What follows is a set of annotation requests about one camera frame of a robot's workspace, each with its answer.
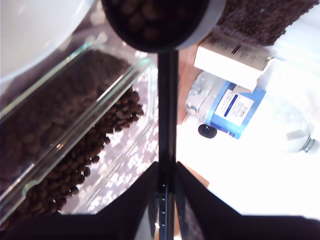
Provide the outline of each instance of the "black plastic part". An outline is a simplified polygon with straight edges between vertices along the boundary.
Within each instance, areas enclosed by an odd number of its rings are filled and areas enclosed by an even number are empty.
[[[158,55],[160,240],[172,240],[175,232],[178,64],[178,51]]]
[[[217,135],[217,129],[212,127],[212,126],[208,126],[206,124],[201,124],[198,127],[198,132],[201,136],[204,136],[205,138],[208,139],[213,139],[216,135]]]

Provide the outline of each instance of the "plastic bottle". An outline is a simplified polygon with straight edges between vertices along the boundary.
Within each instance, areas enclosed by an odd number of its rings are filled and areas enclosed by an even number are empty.
[[[188,94],[187,112],[250,148],[308,154],[320,148],[295,107],[258,87],[253,93],[234,93],[234,87],[233,83],[202,72]]]

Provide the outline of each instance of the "coffee bean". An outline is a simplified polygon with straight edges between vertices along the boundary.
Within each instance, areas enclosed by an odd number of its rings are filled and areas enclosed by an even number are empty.
[[[61,186],[62,183],[63,183],[63,180],[53,181],[53,182],[48,184],[47,189],[48,190],[57,189],[57,188],[59,188]]]
[[[21,138],[21,142],[24,144],[30,144],[34,140],[35,140],[35,136],[32,133],[26,133]]]
[[[38,196],[41,198],[41,199],[46,199],[48,195],[48,190],[46,189],[42,189],[39,193],[38,193]]]
[[[139,12],[137,12],[129,19],[128,24],[131,31],[137,32],[146,25],[146,20]]]
[[[74,161],[71,165],[70,165],[70,168],[71,169],[77,169],[77,167],[79,166],[79,163],[77,161]]]
[[[38,185],[36,185],[37,189],[44,189],[48,184],[47,179],[43,179]]]
[[[101,152],[101,148],[99,145],[93,147],[93,152],[95,155],[98,155]]]
[[[156,21],[160,18],[160,13],[156,10],[153,0],[148,0],[142,7],[141,12],[145,19]]]
[[[42,208],[42,204],[39,200],[37,200],[31,203],[31,206],[27,211],[30,213],[33,213],[35,211],[38,211],[41,208]]]
[[[70,157],[65,157],[65,158],[63,159],[63,162],[64,162],[66,165],[70,166],[70,165],[73,163],[73,159],[70,158]]]
[[[125,119],[126,118],[124,113],[120,109],[118,111],[116,111],[115,114],[119,119]]]
[[[104,142],[105,142],[105,144],[110,144],[111,143],[111,140],[110,140],[110,138],[109,137],[106,137],[105,139],[104,139]]]
[[[91,165],[90,158],[85,159],[85,160],[84,160],[84,164],[87,165],[87,166]]]
[[[51,171],[46,177],[48,179],[58,179],[62,176],[61,172],[58,171]]]
[[[51,213],[55,213],[57,211],[57,204],[55,202],[50,202],[49,209],[50,209]]]
[[[71,173],[70,179],[71,179],[71,180],[79,179],[80,176],[81,176],[81,173],[78,172],[78,171],[75,171],[75,172]]]
[[[85,156],[82,154],[76,156],[75,160],[77,161],[78,164],[83,164],[85,162]]]
[[[93,164],[96,164],[97,162],[99,162],[99,159],[100,159],[99,156],[94,156],[94,157],[91,158],[91,162],[92,162]]]
[[[108,131],[106,131],[107,134],[114,134],[114,130],[110,128]]]
[[[83,171],[83,175],[84,175],[85,177],[89,177],[89,176],[90,176],[90,173],[91,173],[91,171],[90,171],[90,168],[89,168],[89,167],[86,167],[85,170]]]
[[[61,191],[61,193],[66,193],[69,190],[69,188],[70,188],[69,185],[64,183],[61,185],[60,191]]]
[[[76,169],[78,172],[83,172],[84,170],[86,170],[86,165],[85,164],[81,164],[78,166],[78,168]]]
[[[136,102],[131,102],[129,104],[129,111],[133,113],[137,110],[138,110],[138,104]]]
[[[128,120],[127,120],[127,123],[128,124],[132,124],[134,122],[134,117],[130,117]]]
[[[36,211],[34,213],[35,216],[40,216],[42,215],[44,212],[46,211],[46,209],[43,207],[43,208],[40,208],[38,211]]]
[[[122,129],[128,129],[130,127],[130,124],[125,122],[125,123],[119,125],[119,127],[122,128]]]
[[[136,99],[139,98],[139,94],[136,91],[133,91],[130,96],[130,100],[136,103]]]
[[[64,197],[59,199],[57,202],[56,202],[56,208],[57,210],[61,210],[63,208],[63,206],[67,203],[67,199],[65,199]]]
[[[56,167],[56,170],[63,172],[64,170],[66,170],[68,168],[67,164],[58,164],[58,166]]]
[[[116,133],[119,133],[122,131],[122,128],[121,127],[117,127],[115,130],[114,130]]]
[[[79,193],[79,189],[76,186],[73,186],[70,190],[73,195],[76,195]]]

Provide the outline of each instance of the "white surface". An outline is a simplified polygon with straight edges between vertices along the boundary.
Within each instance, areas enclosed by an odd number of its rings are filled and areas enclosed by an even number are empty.
[[[1,94],[10,80],[49,56],[94,0],[1,1]]]
[[[282,59],[292,64],[304,65],[320,75],[320,5],[302,15],[298,21],[288,26],[270,47]]]
[[[320,139],[320,79],[276,61],[261,80],[267,91],[297,107]],[[209,190],[246,215],[302,215],[320,220],[320,152],[259,152],[223,132],[198,133],[188,117],[177,128],[177,159],[209,181]],[[267,122],[261,123],[268,128]]]

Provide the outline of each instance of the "white box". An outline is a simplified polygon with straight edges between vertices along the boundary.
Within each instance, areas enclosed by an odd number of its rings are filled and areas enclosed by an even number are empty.
[[[214,33],[198,46],[194,66],[252,92],[271,59],[271,53],[263,47]]]

